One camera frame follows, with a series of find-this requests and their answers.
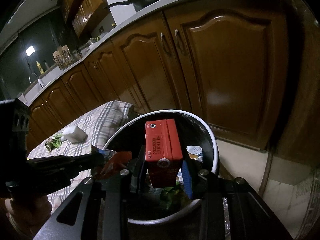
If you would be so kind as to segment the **yellow oil bottle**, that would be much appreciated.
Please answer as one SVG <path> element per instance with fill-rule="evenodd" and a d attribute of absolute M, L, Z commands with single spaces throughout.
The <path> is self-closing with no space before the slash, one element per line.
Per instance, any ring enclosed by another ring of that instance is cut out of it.
<path fill-rule="evenodd" d="M 36 61 L 36 63 L 37 63 L 37 67 L 38 67 L 38 69 L 39 69 L 39 72 L 40 72 L 40 74 L 42 75 L 42 74 L 44 73 L 44 70 L 43 70 L 41 64 L 39 63 L 39 61 Z"/>

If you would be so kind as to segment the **knife and utensil rack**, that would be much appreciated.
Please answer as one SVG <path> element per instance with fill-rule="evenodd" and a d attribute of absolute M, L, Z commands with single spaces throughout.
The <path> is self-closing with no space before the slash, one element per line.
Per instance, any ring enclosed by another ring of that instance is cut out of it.
<path fill-rule="evenodd" d="M 66 69 L 75 62 L 67 45 L 57 47 L 57 50 L 53 52 L 53 60 L 60 70 Z"/>

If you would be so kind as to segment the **wooden kitchen cabinets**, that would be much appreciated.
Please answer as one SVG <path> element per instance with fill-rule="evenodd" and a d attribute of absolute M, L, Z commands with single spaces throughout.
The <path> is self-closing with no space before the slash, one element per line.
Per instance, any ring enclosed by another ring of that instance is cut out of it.
<path fill-rule="evenodd" d="M 302 0 L 191 0 L 120 28 L 31 104 L 27 149 L 111 100 L 319 164 L 319 19 Z"/>
<path fill-rule="evenodd" d="M 78 38 L 88 37 L 108 15 L 107 0 L 61 0 L 65 23 L 71 25 Z"/>

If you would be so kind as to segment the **plaid checked tablecloth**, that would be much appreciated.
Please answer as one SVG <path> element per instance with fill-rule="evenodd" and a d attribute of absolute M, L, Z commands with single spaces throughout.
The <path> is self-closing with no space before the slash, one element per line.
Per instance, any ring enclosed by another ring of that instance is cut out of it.
<path fill-rule="evenodd" d="M 122 101 L 107 102 L 75 119 L 67 126 L 78 126 L 87 138 L 81 143 L 71 143 L 66 140 L 59 148 L 49 152 L 45 141 L 36 146 L 28 155 L 28 159 L 52 157 L 56 155 L 80 156 L 89 154 L 91 146 L 102 149 L 108 139 L 134 116 L 135 110 L 131 103 Z"/>

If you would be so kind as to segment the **red small carton box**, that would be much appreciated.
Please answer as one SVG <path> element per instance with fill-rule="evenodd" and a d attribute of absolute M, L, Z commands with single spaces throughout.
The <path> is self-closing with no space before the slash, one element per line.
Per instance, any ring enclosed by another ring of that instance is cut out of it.
<path fill-rule="evenodd" d="M 154 189 L 174 187 L 180 166 L 182 149 L 174 119 L 145 123 L 145 161 Z"/>

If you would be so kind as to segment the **green foil snack bag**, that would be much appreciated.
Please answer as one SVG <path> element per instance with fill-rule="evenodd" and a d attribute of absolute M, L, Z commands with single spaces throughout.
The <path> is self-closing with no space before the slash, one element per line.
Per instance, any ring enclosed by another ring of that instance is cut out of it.
<path fill-rule="evenodd" d="M 166 210 L 181 209 L 190 202 L 181 183 L 177 183 L 174 187 L 150 189 L 148 194 L 158 200 Z"/>

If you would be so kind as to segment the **white foam block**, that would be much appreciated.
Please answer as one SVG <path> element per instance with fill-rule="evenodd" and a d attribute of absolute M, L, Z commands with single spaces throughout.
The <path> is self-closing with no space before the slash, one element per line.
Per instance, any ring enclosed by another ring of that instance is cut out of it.
<path fill-rule="evenodd" d="M 71 143 L 83 142 L 87 138 L 87 134 L 78 126 L 68 126 L 63 132 L 62 136 Z"/>

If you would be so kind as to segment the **chrome sink faucet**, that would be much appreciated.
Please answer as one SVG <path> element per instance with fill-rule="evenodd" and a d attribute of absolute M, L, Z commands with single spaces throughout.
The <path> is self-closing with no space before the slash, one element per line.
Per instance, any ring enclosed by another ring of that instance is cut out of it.
<path fill-rule="evenodd" d="M 28 77 L 28 80 L 29 80 L 29 83 L 32 84 L 32 83 L 35 83 L 35 82 L 38 82 L 38 75 L 36 73 L 31 73 Z"/>

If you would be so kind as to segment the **wooden upper kitchen cabinets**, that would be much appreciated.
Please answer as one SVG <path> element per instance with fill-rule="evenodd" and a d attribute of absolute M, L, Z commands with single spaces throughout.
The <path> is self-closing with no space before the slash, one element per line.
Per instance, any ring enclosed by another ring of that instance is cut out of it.
<path fill-rule="evenodd" d="M 88 37 L 108 15 L 107 0 L 61 0 L 65 23 L 71 25 L 78 38 Z"/>

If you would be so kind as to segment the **white round trash bin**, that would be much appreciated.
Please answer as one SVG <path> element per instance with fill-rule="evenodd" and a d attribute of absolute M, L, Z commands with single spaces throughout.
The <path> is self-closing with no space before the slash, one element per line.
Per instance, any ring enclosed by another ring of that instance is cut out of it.
<path fill-rule="evenodd" d="M 218 176 L 220 168 L 219 149 L 216 139 L 210 127 L 205 121 L 193 113 L 177 109 L 163 109 L 140 115 L 120 129 L 118 129 L 108 139 L 104 148 L 116 152 L 129 151 L 133 156 L 138 156 L 141 151 L 145 152 L 145 123 L 147 121 L 156 121 L 163 119 L 174 119 L 180 145 L 183 154 L 183 160 L 187 162 L 188 170 L 191 176 L 193 198 L 190 203 L 171 215 L 161 215 L 157 219 L 135 218 L 135 215 L 142 214 L 142 208 L 145 204 L 131 204 L 130 207 L 136 207 L 138 211 L 128 213 L 128 222 L 137 225 L 156 225 L 164 224 L 179 219 L 186 214 L 194 211 L 202 204 L 202 200 L 197 199 L 197 194 L 203 187 L 196 185 L 196 171 L 207 170 L 211 175 Z M 203 162 L 189 158 L 187 146 L 201 146 L 203 152 Z"/>

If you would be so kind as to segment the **wooden lower kitchen cabinets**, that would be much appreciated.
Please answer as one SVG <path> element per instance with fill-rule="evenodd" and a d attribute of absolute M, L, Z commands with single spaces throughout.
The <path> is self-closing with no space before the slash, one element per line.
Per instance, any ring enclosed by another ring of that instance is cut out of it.
<path fill-rule="evenodd" d="M 27 149 L 111 100 L 319 164 L 319 19 L 302 0 L 191 0 L 120 28 L 31 104 Z"/>

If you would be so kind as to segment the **cartoon print wrapper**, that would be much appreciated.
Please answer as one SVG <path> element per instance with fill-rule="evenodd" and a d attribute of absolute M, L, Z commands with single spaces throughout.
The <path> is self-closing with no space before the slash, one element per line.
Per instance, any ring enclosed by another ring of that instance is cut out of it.
<path fill-rule="evenodd" d="M 203 162 L 203 152 L 201 146 L 187 146 L 187 152 L 190 159 Z"/>

